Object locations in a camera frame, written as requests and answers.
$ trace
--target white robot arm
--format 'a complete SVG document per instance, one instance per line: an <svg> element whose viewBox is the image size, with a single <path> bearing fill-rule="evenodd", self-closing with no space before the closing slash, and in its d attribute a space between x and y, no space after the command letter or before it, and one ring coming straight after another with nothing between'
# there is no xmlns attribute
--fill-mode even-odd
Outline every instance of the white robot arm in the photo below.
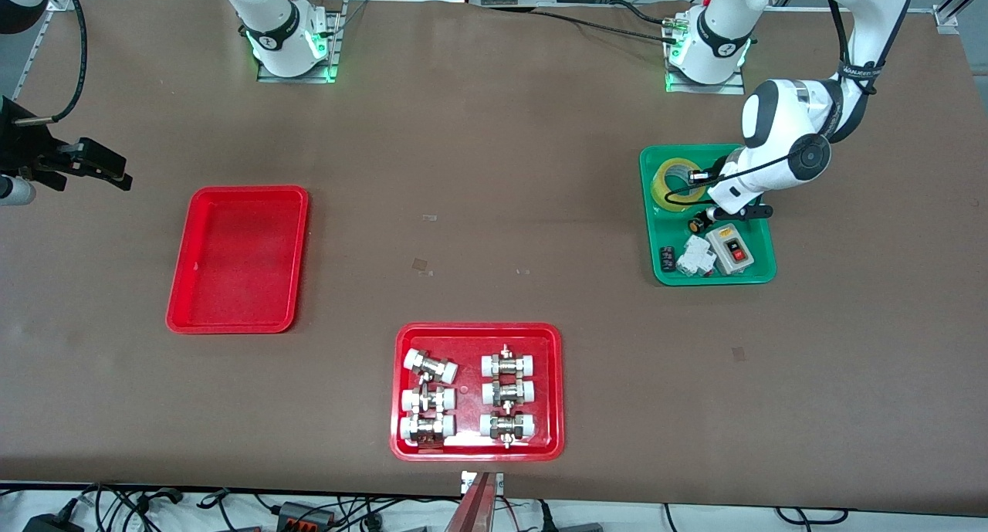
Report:
<svg viewBox="0 0 988 532"><path fill-rule="evenodd" d="M0 0L0 35L24 32L42 18L49 0Z"/></svg>
<svg viewBox="0 0 988 532"><path fill-rule="evenodd" d="M769 0L710 0L693 5L677 19L685 19L685 32L678 55L669 63L689 79L719 84L734 74L744 55L748 38Z"/></svg>
<svg viewBox="0 0 988 532"><path fill-rule="evenodd" d="M254 57L271 74L296 77L328 53L326 12L307 0L229 0L243 22Z"/></svg>
<svg viewBox="0 0 988 532"><path fill-rule="evenodd" d="M745 102L745 147L714 167L710 198L721 211L707 209L710 220L743 212L764 191L780 190L817 178L830 162L830 144L842 141L865 114L910 0L831 0L849 8L854 32L844 42L843 23L837 73L827 80L769 80Z"/></svg>

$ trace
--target white electrical component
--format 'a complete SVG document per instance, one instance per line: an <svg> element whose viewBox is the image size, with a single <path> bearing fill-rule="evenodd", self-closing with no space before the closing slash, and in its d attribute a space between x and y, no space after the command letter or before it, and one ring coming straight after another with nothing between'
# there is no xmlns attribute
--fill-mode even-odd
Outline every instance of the white electrical component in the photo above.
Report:
<svg viewBox="0 0 988 532"><path fill-rule="evenodd" d="M717 255L710 252L709 242L698 236L689 236L689 240L685 241L685 251L676 260L676 269L688 276L698 273L705 276L713 271L716 261Z"/></svg>
<svg viewBox="0 0 988 532"><path fill-rule="evenodd" d="M705 242L713 249L717 257L717 270L723 275L736 274L755 263L751 250L748 250L748 245L744 243L744 239L741 239L741 234L738 233L734 223L728 223L706 233Z"/></svg>
<svg viewBox="0 0 988 532"><path fill-rule="evenodd" d="M398 424L401 437L407 441L420 442L447 438L456 435L456 423L452 415L437 415L426 418L419 415L402 417Z"/></svg>
<svg viewBox="0 0 988 532"><path fill-rule="evenodd" d="M452 380L456 377L456 370L459 368L447 359L435 360L429 358L429 353L417 349L408 350L408 353L405 354L404 366L406 370L419 374L426 381L438 378L444 384L452 384Z"/></svg>

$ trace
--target small black electrical component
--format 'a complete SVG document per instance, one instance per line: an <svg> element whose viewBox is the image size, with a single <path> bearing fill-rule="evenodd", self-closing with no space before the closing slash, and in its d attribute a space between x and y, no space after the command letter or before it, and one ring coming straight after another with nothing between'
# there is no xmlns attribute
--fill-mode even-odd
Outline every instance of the small black electrical component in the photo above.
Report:
<svg viewBox="0 0 988 532"><path fill-rule="evenodd" d="M82 526L72 524L68 520L62 521L53 514L40 514L31 517L24 527L24 532L86 532Z"/></svg>
<svg viewBox="0 0 988 532"><path fill-rule="evenodd" d="M663 246L659 249L659 260L662 263L662 272L671 273L676 271L676 248Z"/></svg>

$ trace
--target power adapter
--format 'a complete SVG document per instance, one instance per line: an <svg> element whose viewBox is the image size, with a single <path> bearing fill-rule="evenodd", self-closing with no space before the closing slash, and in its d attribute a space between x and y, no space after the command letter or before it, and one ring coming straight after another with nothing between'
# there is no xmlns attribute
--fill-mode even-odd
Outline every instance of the power adapter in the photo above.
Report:
<svg viewBox="0 0 988 532"><path fill-rule="evenodd" d="M40 514L31 517L24 526L24 532L86 532L82 526L69 521L61 522L56 515Z"/></svg>

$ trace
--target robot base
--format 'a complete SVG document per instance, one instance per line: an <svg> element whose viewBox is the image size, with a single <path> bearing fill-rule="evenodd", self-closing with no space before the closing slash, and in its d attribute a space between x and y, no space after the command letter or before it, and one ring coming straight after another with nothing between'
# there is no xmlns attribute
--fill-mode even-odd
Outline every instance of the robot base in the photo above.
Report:
<svg viewBox="0 0 988 532"><path fill-rule="evenodd" d="M687 12L678 12L676 15L677 25L674 28L663 26L663 37L671 37L671 39L677 40L687 39L688 36L685 35L689 34L689 30L685 17L687 17ZM662 51L665 55L666 65L666 92L726 93L726 95L730 96L744 96L744 79L741 76L740 65L734 70L734 74L727 81L719 84L702 84L689 79L688 76L682 74L680 68L671 62L673 57L682 54L681 46L672 46L672 44L663 43ZM744 53L741 53L741 57L744 60Z"/></svg>
<svg viewBox="0 0 988 532"><path fill-rule="evenodd" d="M317 61L310 70L296 77L279 77L258 63L257 81L276 84L330 84L336 82L336 73L340 66L340 50L343 46L343 33L346 32L341 28L346 22L347 3L343 2L343 8L338 12L326 11L322 7L313 10L315 32L330 32L331 36L325 37L325 39L319 39L319 37L312 39L312 47L320 53L325 50L326 55Z"/></svg>

